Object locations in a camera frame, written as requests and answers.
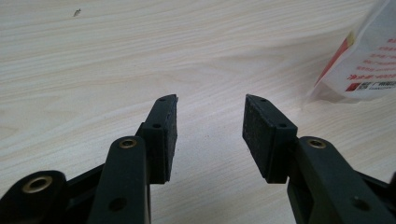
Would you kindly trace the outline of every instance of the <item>black plastic arm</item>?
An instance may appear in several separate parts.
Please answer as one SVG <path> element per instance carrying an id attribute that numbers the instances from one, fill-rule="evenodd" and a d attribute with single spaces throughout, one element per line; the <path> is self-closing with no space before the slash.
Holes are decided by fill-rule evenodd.
<path id="1" fill-rule="evenodd" d="M 247 95 L 243 137 L 268 183 L 285 183 L 297 223 L 396 223 L 395 187 L 362 178 L 335 147 L 297 138 L 274 105 Z"/>
<path id="2" fill-rule="evenodd" d="M 106 163 L 66 182 L 42 171 L 0 201 L 3 223 L 150 223 L 150 184 L 169 181 L 177 140 L 177 97 L 156 101 L 136 136 L 110 147 Z"/>

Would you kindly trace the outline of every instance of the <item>screw hole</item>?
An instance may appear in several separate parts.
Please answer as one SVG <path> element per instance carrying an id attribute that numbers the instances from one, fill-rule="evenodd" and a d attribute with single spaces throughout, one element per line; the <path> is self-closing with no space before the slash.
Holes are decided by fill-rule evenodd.
<path id="1" fill-rule="evenodd" d="M 308 145 L 315 148 L 325 148 L 326 144 L 318 139 L 309 139 Z"/>
<path id="2" fill-rule="evenodd" d="M 362 211 L 369 211 L 370 205 L 364 200 L 360 199 L 358 196 L 351 198 L 352 205 L 359 208 Z"/>
<path id="3" fill-rule="evenodd" d="M 49 175 L 42 175 L 31 179 L 27 182 L 22 191 L 25 193 L 37 193 L 43 189 L 46 189 L 52 183 L 52 177 Z"/>
<path id="4" fill-rule="evenodd" d="M 125 139 L 120 142 L 120 147 L 122 148 L 130 148 L 130 147 L 135 147 L 137 145 L 137 141 L 134 139 Z"/>
<path id="5" fill-rule="evenodd" d="M 122 210 L 126 204 L 126 198 L 116 198 L 108 204 L 108 209 L 112 212 L 118 212 Z"/>

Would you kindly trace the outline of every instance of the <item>small debris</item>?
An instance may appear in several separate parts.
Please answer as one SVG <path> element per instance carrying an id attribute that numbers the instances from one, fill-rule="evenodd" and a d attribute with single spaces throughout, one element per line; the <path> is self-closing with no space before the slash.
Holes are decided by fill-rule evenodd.
<path id="1" fill-rule="evenodd" d="M 78 10 L 76 10 L 75 15 L 74 15 L 73 17 L 78 16 L 80 12 L 81 12 L 81 8 L 79 8 Z"/>

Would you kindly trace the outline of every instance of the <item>table surface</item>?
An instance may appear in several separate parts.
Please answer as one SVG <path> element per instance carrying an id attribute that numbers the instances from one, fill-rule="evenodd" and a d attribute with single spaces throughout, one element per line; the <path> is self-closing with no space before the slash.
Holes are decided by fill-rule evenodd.
<path id="1" fill-rule="evenodd" d="M 0 195 L 36 171 L 70 179 L 103 163 L 172 93 L 176 155 L 171 181 L 151 189 L 153 223 L 295 222 L 286 185 L 265 183 L 242 139 L 247 93 L 272 101 L 298 136 L 329 140 L 354 169 L 389 182 L 395 94 L 303 104 L 373 3 L 2 1 Z"/>

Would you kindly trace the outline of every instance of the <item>light wood grain surface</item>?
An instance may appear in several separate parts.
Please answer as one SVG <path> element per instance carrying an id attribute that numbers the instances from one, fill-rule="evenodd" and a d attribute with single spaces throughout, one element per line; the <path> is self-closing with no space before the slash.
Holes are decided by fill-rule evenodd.
<path id="1" fill-rule="evenodd" d="M 152 187 L 153 223 L 295 222 L 286 185 L 265 183 L 242 139 L 247 93 L 388 182 L 395 94 L 302 107 L 373 2 L 1 1 L 0 195 L 36 171 L 103 163 L 171 93 L 177 149 L 171 181 Z"/>

